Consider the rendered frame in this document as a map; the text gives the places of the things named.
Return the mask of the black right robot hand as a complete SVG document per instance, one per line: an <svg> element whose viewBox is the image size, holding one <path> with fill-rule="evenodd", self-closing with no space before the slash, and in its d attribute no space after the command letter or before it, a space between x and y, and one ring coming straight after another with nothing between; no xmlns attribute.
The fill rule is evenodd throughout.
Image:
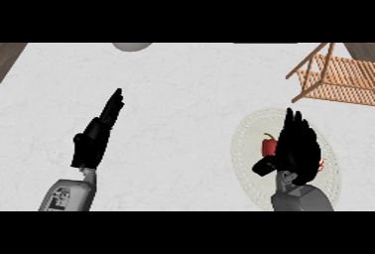
<svg viewBox="0 0 375 254"><path fill-rule="evenodd" d="M276 140L276 154L263 156L253 166L253 171L262 177L273 171L297 173L293 183L303 186L313 181L318 174L321 148L316 133L299 111L287 110Z"/></svg>

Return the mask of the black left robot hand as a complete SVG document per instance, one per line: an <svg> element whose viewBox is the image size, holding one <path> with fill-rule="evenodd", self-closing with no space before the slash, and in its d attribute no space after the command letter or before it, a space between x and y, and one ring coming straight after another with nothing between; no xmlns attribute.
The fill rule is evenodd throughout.
<svg viewBox="0 0 375 254"><path fill-rule="evenodd" d="M84 132L74 137L76 152L71 166L95 169L101 163L107 149L110 132L114 127L120 110L124 106L121 89L118 88Z"/></svg>

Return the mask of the red bell pepper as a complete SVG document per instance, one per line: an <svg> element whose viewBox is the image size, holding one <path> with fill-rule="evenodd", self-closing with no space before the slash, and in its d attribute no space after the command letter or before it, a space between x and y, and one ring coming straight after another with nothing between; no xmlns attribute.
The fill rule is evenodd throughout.
<svg viewBox="0 0 375 254"><path fill-rule="evenodd" d="M275 155L276 154L276 147L278 147L278 140L270 133L266 133L268 139L263 141L263 156Z"/></svg>

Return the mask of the wooden tiered shelf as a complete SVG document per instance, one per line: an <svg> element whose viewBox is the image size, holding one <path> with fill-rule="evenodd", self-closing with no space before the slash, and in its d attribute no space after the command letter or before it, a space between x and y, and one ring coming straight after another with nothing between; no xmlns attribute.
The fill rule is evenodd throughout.
<svg viewBox="0 0 375 254"><path fill-rule="evenodd" d="M287 74L297 74L303 98L375 106L375 63L340 58L334 43L321 43Z"/></svg>

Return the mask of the grey round object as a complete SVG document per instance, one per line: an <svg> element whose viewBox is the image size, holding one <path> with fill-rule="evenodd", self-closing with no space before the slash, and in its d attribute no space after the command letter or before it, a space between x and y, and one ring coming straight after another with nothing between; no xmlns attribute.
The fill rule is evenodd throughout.
<svg viewBox="0 0 375 254"><path fill-rule="evenodd" d="M139 52L145 50L151 44L149 43L114 43L114 47L123 52Z"/></svg>

